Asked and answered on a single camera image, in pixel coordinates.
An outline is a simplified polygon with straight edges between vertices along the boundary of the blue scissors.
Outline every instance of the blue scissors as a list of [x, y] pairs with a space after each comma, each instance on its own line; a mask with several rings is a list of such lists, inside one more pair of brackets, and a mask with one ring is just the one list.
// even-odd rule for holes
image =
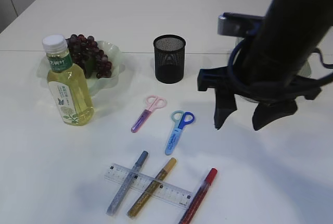
[[[175, 115], [177, 115], [177, 114], [181, 114], [179, 119], [175, 118]], [[186, 116], [192, 116], [191, 120], [185, 121]], [[166, 145], [166, 149], [165, 149], [166, 155], [172, 154], [172, 152], [174, 151], [174, 149], [181, 137], [183, 128], [186, 125], [193, 123], [195, 120], [195, 117], [191, 112], [184, 112], [184, 111], [178, 110], [178, 111], [175, 111], [174, 113], [172, 113], [171, 119], [175, 122], [175, 126], [174, 126], [171, 136], [169, 138], [168, 144]]]

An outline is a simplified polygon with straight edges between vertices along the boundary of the silver glitter pen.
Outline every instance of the silver glitter pen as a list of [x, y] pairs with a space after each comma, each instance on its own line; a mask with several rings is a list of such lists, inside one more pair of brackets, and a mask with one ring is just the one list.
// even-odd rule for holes
[[[135, 165], [133, 166], [132, 170], [134, 172], [139, 172], [144, 161], [146, 160], [148, 156], [148, 152], [147, 151], [143, 151], [142, 154], [140, 155], [140, 158], [137, 160], [137, 162], [135, 163]], [[123, 184], [121, 185], [121, 187], [119, 188], [117, 194], [115, 195], [115, 197], [113, 198], [110, 206], [108, 207], [108, 210], [106, 212], [107, 215], [109, 216], [113, 216], [119, 206], [120, 203], [123, 201], [126, 193], [128, 192], [128, 190], [131, 187], [131, 184], [134, 180], [135, 174], [134, 173], [129, 173], [126, 177], [126, 179], [124, 180]]]

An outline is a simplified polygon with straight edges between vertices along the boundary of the bottle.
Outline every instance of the bottle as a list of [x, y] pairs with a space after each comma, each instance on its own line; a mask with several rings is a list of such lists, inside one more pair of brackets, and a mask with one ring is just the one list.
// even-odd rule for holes
[[50, 35], [43, 39], [43, 47], [51, 70], [47, 75], [49, 89], [64, 123], [82, 126], [94, 114], [83, 70], [73, 64], [63, 35]]

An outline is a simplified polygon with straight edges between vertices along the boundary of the scissors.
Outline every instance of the scissors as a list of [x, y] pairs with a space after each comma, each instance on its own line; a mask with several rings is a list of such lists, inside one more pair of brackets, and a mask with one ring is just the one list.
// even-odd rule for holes
[[139, 116], [137, 121], [134, 123], [131, 128], [132, 133], [136, 133], [141, 126], [145, 123], [148, 117], [158, 108], [164, 108], [167, 105], [167, 101], [163, 97], [157, 95], [150, 95], [146, 98], [147, 107]]
[[[177, 114], [181, 114], [179, 119], [175, 118], [175, 115], [177, 115]], [[186, 116], [191, 116], [191, 120], [185, 121]], [[175, 111], [174, 113], [172, 113], [171, 119], [175, 122], [175, 126], [172, 130], [168, 144], [166, 145], [166, 149], [165, 149], [166, 155], [171, 155], [171, 153], [174, 151], [174, 149], [181, 137], [181, 134], [183, 132], [183, 128], [186, 125], [193, 123], [195, 120], [195, 116], [191, 112], [184, 112], [184, 111], [178, 110], [178, 111]]]

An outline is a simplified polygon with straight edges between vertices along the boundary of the pen holder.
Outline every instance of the pen holder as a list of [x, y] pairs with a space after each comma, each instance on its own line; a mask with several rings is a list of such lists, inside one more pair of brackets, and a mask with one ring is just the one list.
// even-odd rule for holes
[[177, 35], [162, 35], [153, 42], [155, 76], [163, 83], [177, 83], [184, 77], [185, 45]]

